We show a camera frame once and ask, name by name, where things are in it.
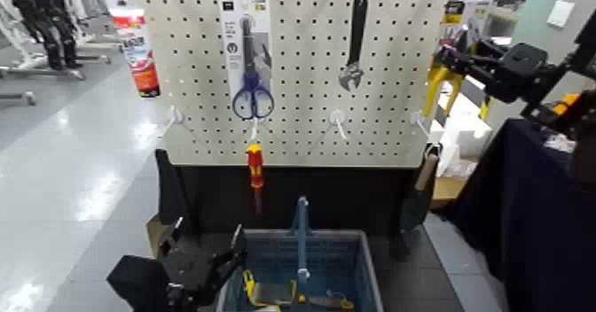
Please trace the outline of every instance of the wrench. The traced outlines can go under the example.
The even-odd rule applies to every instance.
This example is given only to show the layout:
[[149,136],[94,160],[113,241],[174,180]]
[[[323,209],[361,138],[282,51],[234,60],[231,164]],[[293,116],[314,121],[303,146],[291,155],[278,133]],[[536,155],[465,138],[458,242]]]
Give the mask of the wrench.
[[362,50],[362,41],[365,35],[366,11],[368,9],[368,0],[354,0],[352,8],[352,32],[349,39],[349,57],[348,63],[343,71],[340,72],[340,85],[350,91],[349,82],[354,82],[354,88],[360,85],[362,76],[365,74],[360,68],[360,51]]

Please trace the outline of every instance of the white pegboard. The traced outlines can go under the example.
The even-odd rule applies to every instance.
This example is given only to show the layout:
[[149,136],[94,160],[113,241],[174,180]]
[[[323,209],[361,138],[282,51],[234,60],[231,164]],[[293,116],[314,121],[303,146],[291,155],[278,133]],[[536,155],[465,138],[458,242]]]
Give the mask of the white pegboard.
[[[231,109],[216,0],[138,0],[146,9],[162,99],[185,116],[165,136],[177,164],[246,165],[252,122]],[[338,83],[353,0],[271,0],[275,112],[260,124],[266,165],[417,167],[426,143],[410,123],[447,0],[369,0],[353,93]],[[340,108],[349,141],[329,122]]]

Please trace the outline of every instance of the black mannequin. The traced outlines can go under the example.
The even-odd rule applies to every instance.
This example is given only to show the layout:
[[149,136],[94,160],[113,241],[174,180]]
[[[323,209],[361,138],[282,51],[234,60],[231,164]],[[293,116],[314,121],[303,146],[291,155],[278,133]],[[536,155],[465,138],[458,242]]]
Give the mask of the black mannequin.
[[27,31],[39,42],[38,33],[43,38],[43,46],[48,54],[48,65],[55,70],[62,70],[59,44],[50,29],[54,26],[60,33],[64,60],[67,68],[77,68],[76,42],[72,33],[75,27],[68,17],[64,0],[12,0],[20,14]]

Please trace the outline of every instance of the scissors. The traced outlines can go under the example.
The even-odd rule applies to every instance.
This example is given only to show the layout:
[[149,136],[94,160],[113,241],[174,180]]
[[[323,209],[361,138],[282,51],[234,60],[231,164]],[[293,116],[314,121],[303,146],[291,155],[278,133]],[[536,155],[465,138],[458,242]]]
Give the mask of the scissors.
[[273,112],[273,96],[261,84],[261,77],[255,69],[253,36],[250,19],[240,21],[244,50],[243,85],[231,102],[234,113],[242,120],[266,118]]

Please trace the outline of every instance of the blue cloth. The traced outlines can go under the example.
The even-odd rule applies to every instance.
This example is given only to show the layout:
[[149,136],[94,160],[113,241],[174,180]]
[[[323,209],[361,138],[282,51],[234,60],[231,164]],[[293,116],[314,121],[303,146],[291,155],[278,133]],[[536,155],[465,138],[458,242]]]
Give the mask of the blue cloth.
[[507,121],[443,215],[486,256],[511,312],[596,311],[596,199],[548,136]]

